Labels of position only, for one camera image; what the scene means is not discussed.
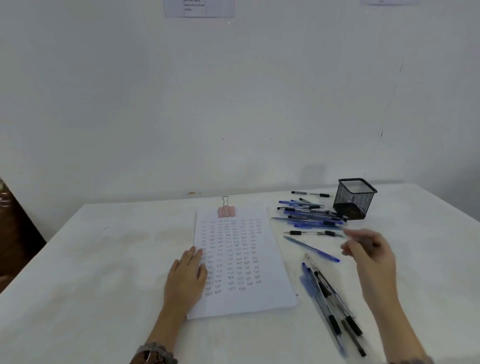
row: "black mesh pen holder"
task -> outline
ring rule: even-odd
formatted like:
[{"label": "black mesh pen holder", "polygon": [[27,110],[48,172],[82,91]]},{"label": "black mesh pen holder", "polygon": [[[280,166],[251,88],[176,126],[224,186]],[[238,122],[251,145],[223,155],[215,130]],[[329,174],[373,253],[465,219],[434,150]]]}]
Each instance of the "black mesh pen holder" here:
[{"label": "black mesh pen holder", "polygon": [[373,195],[378,191],[363,178],[338,180],[333,208],[349,220],[362,220],[367,215]]}]

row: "white wall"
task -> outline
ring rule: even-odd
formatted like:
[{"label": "white wall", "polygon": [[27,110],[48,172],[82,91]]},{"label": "white wall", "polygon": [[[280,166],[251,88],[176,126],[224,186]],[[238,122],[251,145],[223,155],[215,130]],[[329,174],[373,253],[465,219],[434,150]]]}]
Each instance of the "white wall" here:
[{"label": "white wall", "polygon": [[480,1],[0,4],[0,173],[48,239],[86,202],[406,180],[480,212]]}]

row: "paper sign on wall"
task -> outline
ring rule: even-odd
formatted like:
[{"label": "paper sign on wall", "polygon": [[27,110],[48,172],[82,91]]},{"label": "paper sign on wall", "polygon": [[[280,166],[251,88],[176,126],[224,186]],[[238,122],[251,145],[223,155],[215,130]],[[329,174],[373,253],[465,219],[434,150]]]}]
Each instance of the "paper sign on wall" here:
[{"label": "paper sign on wall", "polygon": [[235,0],[163,0],[167,18],[234,18]]},{"label": "paper sign on wall", "polygon": [[360,2],[362,5],[385,5],[385,6],[420,4],[420,0],[361,0]]}]

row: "pink binder clip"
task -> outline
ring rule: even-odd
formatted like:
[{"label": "pink binder clip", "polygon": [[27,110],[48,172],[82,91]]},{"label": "pink binder clip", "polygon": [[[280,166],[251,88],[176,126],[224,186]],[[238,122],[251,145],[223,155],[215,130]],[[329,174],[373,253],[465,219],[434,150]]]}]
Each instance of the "pink binder clip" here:
[{"label": "pink binder clip", "polygon": [[218,208],[218,217],[219,218],[231,218],[235,216],[235,206],[228,205],[228,196],[223,196],[223,207]]}]

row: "hand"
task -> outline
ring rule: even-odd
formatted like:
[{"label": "hand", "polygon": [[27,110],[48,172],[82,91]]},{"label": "hand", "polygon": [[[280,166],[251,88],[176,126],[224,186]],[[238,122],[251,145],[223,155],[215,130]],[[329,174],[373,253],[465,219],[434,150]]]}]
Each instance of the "hand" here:
[{"label": "hand", "polygon": [[352,256],[363,298],[374,315],[381,315],[400,306],[396,289],[395,255],[387,240],[371,230],[343,230],[350,237],[341,245],[343,255]]},{"label": "hand", "polygon": [[163,310],[173,310],[183,317],[195,306],[205,287],[208,271],[205,264],[198,264],[203,250],[195,253],[195,247],[186,250],[179,260],[173,262],[165,284]]}]

